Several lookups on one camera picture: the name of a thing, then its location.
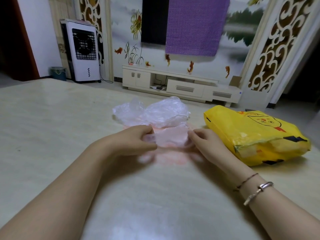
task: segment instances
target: painted fish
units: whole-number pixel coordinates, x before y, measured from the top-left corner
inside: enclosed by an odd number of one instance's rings
[[[121,54],[121,52],[123,51],[122,47],[119,47],[118,49],[115,49],[114,52],[117,54]]]
[[[261,3],[263,0],[249,0],[248,1],[248,6],[256,5]]]
[[[170,57],[169,57],[169,54],[165,54],[165,59],[166,59],[167,62],[168,62],[168,66],[170,66]]]
[[[228,78],[229,74],[230,74],[230,66],[226,66],[226,72],[228,73],[226,78]]]
[[[190,61],[190,69],[187,69],[188,72],[192,72],[193,70],[193,65],[194,65],[194,62]]]

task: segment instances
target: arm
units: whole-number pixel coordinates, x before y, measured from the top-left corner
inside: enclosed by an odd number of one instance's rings
[[[238,160],[210,129],[196,129],[189,137],[200,152],[213,164],[224,171],[235,185],[241,184],[253,175],[250,167]],[[244,199],[266,183],[259,175],[248,180],[241,187]],[[274,187],[268,187],[258,194],[249,206],[272,239],[318,239],[320,221],[293,203]]]
[[[139,125],[104,137],[85,151],[0,230],[0,239],[78,239],[105,167],[117,156],[157,149]]]

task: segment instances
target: plastic bag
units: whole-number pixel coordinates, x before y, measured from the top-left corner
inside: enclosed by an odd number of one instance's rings
[[[151,125],[163,128],[185,125],[190,112],[178,97],[172,96],[146,108],[142,102],[134,98],[130,103],[114,107],[113,114],[126,126]]]
[[[145,135],[143,141],[156,143],[159,147],[189,148],[194,146],[188,136],[188,127],[179,125]]]
[[[236,112],[215,106],[204,113],[207,126],[246,165],[275,164],[305,154],[310,141],[286,121],[261,111]]]

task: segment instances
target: person's left hand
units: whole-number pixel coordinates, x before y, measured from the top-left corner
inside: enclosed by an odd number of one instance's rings
[[[137,125],[118,133],[103,137],[86,149],[99,158],[110,156],[134,156],[157,149],[155,143],[142,141],[146,134],[153,134],[151,126]]]

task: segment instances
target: television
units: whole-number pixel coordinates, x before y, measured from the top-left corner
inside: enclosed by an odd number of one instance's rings
[[[142,0],[141,42],[166,44],[169,0]]]

